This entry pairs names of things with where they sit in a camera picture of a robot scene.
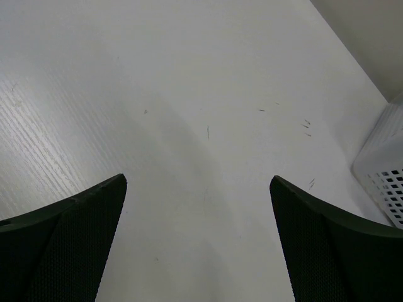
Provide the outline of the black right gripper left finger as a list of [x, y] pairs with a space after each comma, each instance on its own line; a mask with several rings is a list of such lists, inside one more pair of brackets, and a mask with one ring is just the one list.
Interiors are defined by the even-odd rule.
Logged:
[[1, 221], [1, 301], [95, 301], [127, 192], [123, 174]]

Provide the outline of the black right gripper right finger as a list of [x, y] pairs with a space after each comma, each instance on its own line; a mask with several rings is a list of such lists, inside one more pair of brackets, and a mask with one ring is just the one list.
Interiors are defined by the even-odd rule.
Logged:
[[295, 301], [402, 301], [402, 230], [270, 182]]

